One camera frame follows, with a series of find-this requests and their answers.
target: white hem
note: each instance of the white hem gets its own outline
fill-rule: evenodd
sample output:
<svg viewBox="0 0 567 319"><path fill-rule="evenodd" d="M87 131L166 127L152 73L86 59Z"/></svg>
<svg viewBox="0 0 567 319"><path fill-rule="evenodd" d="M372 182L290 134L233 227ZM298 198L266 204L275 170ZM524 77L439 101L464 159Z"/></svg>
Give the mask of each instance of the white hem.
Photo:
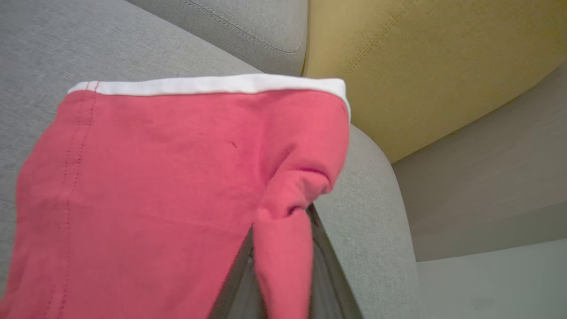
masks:
<svg viewBox="0 0 567 319"><path fill-rule="evenodd" d="M333 94L345 102L345 82L341 79L309 79L275 74L243 74L228 77L167 78L142 82L81 82L68 93L88 90L105 95L154 96L206 93L255 94L272 90L315 90Z"/></svg>

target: stitching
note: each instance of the stitching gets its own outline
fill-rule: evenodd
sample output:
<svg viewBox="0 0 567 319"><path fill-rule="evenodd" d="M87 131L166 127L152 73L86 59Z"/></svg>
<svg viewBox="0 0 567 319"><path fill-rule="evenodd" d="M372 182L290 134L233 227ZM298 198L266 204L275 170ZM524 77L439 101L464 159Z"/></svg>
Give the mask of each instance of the stitching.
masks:
<svg viewBox="0 0 567 319"><path fill-rule="evenodd" d="M68 288L69 288L69 264L70 264L70 259L71 259L71 197L73 195L73 193L75 192L75 188L77 186L77 180L79 179L79 173L80 173L80 168L81 168L81 160L83 157L83 148L84 148L84 143L87 140L87 136L88 133L91 129L92 126L92 114L94 113L94 109L95 109L95 104L96 104L96 89L99 87L99 83L96 83L95 86L95 90L94 90L94 97L93 97L93 101L92 101L92 105L91 105L91 111L90 114L88 116L88 126L87 126L87 130L84 133L83 136L83 140L81 142L81 145L79 146L79 154L78 154L78 162L77 162L77 173L75 174L75 180L73 182L73 187L71 188L71 191L69 192L69 196L67 197L67 203L66 203L66 222L67 222L67 246L66 246L66 254L67 254L67 265L66 265L66 269L65 269L65 280L64 280L64 289L63 289L63 298L61 298L61 303L59 305L59 314L57 315L58 319L63 319L63 310L65 310L65 305L67 304L67 293L68 293Z"/></svg>
<svg viewBox="0 0 567 319"><path fill-rule="evenodd" d="M411 8L413 8L415 6L415 4L417 3L418 0L413 0L411 2L406 2L406 4L404 5L404 7L402 8L402 10L396 15L394 16L393 19L389 20L386 25L384 26L384 28L382 29L382 31L378 34L376 34L374 36L374 38L372 40L370 40L368 42L368 44L366 44L366 46L362 49L362 51L358 54L357 57L355 57L349 64L347 64L346 69L344 71L342 71L340 73L339 77L344 77L346 74L348 74L349 72L351 72L359 63L360 61L362 61L370 52L370 49L372 47L374 47L374 45L380 41L380 39L383 38L384 35L386 35L386 33L393 27L396 25L396 23L400 20L400 18L402 16L404 16L404 14L406 12L408 12Z"/></svg>
<svg viewBox="0 0 567 319"><path fill-rule="evenodd" d="M277 49L280 49L280 50L282 50L282 51L287 52L285 49L283 49L283 48L281 48L281 47L278 47L277 45L271 43L270 41L268 41L268 40L262 38L261 36L255 34L254 32L252 32L252 31L250 31L250 30L244 28L243 26L239 25L237 22L232 21L230 18L228 18L228 17L222 15L220 12L216 12L213 8L207 7L207 6L204 5L203 3L199 2L199 1L196 1L196 0L193 0L193 1L191 1L191 2L193 2L193 3L195 3L195 4L199 5L199 6L201 6L201 7L203 7L203 8L205 8L207 11L209 11L209 12L211 12L212 14L218 16L219 18L222 18L224 21L226 21L226 22L232 24L233 26L238 27L239 29L243 30L244 32L246 32L246 33L248 33L248 34L254 36L255 38L257 38L258 40L261 40L261 41L264 42L265 44L269 44L270 46L272 46L272 47L274 47L274 48L277 48Z"/></svg>
<svg viewBox="0 0 567 319"><path fill-rule="evenodd" d="M87 82L87 88L86 90L83 92L83 95L81 97L81 106L84 105L84 99L88 90L88 86L89 86L90 82ZM77 121L77 126L75 127L75 131L73 132L73 134L71 135L71 140L69 141L69 147L67 148L67 153L65 154L65 168L63 170L63 179L61 181L61 188L59 189L59 193L57 195L57 197L61 196L61 194L63 194L63 187L65 185L65 181L67 180L67 168L69 167L69 154L71 153L71 146L73 144L73 141L75 140L75 137L77 136L77 133L79 131L79 126L81 125L81 117L79 116L79 119ZM61 224L57 223L57 231L59 231L61 229ZM47 308L45 308L45 312L43 314L43 318L47 318L47 314L49 313L49 308L51 308L51 304L53 302L53 295L55 294L55 282L51 283L51 290L49 293L49 299L47 300Z"/></svg>
<svg viewBox="0 0 567 319"><path fill-rule="evenodd" d="M204 14L206 14L207 16L209 16L210 18L215 19L217 22L219 22L220 24L228 27L230 30L244 36L245 38L247 38L248 40L252 40L253 42L256 42L258 44L260 44L262 47L271 50L273 52L275 52L276 54L280 54L280 55L292 55L292 54L296 54L299 49L301 49L303 47L303 42L300 43L300 45L293 49L292 51L286 51L284 49L280 49L278 47L275 47L271 44L269 44L267 41L263 42L263 39L260 37L257 37L256 35L254 35L254 33L246 31L244 28L240 28L236 23L232 23L231 21L227 21L226 19L221 18L221 16L217 15L215 13L215 11L209 11L207 10L207 8L205 6L200 6L196 3L192 3L189 0L180 0L182 2L185 2L186 4L188 4L189 6L197 9L198 11L203 12Z"/></svg>

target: red fabric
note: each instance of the red fabric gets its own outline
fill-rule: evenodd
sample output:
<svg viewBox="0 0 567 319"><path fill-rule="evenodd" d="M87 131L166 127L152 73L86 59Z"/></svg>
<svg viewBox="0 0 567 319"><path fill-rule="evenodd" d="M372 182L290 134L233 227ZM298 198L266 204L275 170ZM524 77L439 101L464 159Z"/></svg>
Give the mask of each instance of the red fabric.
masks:
<svg viewBox="0 0 567 319"><path fill-rule="evenodd" d="M69 94L25 162L1 318L206 318L251 224L270 318L306 318L303 211L348 112L309 90Z"/></svg>

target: gray sofa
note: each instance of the gray sofa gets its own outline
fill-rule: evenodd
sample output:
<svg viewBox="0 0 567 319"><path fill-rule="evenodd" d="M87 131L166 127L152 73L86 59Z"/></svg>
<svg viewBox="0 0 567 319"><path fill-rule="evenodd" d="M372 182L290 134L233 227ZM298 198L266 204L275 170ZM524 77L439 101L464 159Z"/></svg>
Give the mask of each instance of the gray sofa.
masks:
<svg viewBox="0 0 567 319"><path fill-rule="evenodd" d="M243 73L301 75L307 1L0 2L0 294L15 232L18 171L80 81ZM351 126L334 192L315 203L366 318L417 318L404 204L382 151Z"/></svg>

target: yellow armchair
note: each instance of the yellow armchair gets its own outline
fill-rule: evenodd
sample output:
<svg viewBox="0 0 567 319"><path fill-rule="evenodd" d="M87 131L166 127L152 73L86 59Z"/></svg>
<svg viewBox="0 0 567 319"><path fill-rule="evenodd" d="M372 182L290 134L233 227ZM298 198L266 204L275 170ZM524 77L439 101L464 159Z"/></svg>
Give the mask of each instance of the yellow armchair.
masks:
<svg viewBox="0 0 567 319"><path fill-rule="evenodd" d="M566 0L310 0L304 76L346 81L395 162L523 93L567 57Z"/></svg>

